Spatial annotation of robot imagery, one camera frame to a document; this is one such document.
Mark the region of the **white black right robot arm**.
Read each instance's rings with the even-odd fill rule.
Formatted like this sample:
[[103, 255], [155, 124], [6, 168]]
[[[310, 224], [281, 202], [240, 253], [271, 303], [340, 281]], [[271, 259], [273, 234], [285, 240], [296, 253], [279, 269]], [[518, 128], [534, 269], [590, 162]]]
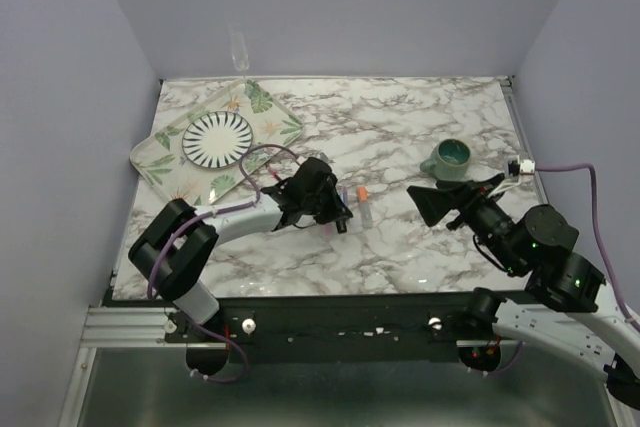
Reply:
[[551, 205], [536, 205], [513, 221], [497, 200], [517, 183], [500, 173], [482, 181], [439, 180], [433, 188], [410, 186], [407, 192], [427, 226], [456, 212], [448, 230], [469, 227], [503, 272], [526, 278], [524, 291], [537, 304], [581, 327], [544, 321], [497, 292], [476, 288], [459, 317], [462, 331], [474, 339], [492, 332], [553, 352], [590, 369], [616, 400], [637, 409], [639, 334], [617, 302], [612, 276], [575, 252], [578, 230]]

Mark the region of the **blue black highlighter pen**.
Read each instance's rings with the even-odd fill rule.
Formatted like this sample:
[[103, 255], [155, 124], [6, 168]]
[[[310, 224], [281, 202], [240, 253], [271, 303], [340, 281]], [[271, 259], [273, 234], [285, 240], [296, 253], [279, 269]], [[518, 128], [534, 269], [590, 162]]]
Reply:
[[345, 234], [348, 232], [348, 219], [340, 219], [336, 221], [336, 230], [338, 234]]

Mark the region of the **orange pen cap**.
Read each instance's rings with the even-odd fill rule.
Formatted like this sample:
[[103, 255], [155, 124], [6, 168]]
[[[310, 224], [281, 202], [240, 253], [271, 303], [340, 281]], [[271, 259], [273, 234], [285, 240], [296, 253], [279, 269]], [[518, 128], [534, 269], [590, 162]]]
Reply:
[[367, 202], [369, 195], [368, 191], [364, 186], [358, 186], [356, 189], [356, 195], [359, 202]]

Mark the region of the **orange clear marker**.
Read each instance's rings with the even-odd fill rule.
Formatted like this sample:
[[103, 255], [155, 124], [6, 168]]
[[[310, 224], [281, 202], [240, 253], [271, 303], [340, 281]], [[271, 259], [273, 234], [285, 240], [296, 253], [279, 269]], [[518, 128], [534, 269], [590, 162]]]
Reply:
[[370, 229], [373, 227], [373, 218], [372, 212], [370, 208], [370, 202], [368, 200], [360, 200], [359, 201], [359, 210], [361, 215], [362, 226], [365, 229]]

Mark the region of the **pink highlighter pen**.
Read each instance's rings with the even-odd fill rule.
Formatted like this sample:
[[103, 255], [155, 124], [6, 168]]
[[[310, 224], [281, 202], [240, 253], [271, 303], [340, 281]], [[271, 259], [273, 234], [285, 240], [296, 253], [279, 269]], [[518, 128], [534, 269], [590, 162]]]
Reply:
[[325, 239], [329, 240], [334, 235], [334, 229], [332, 224], [326, 224], [323, 226], [323, 236]]

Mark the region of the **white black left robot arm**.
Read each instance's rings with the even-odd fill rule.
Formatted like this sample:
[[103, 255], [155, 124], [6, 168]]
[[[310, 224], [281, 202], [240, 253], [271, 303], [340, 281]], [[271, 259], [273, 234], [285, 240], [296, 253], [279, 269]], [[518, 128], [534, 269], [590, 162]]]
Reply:
[[258, 189], [258, 198], [219, 207], [168, 202], [133, 243], [129, 261], [147, 280], [151, 295], [173, 304], [188, 318], [187, 329], [201, 342], [222, 327], [220, 303], [200, 276], [213, 250], [257, 233], [295, 226], [308, 216], [317, 225], [345, 222], [353, 213], [324, 161], [309, 157], [291, 177]]

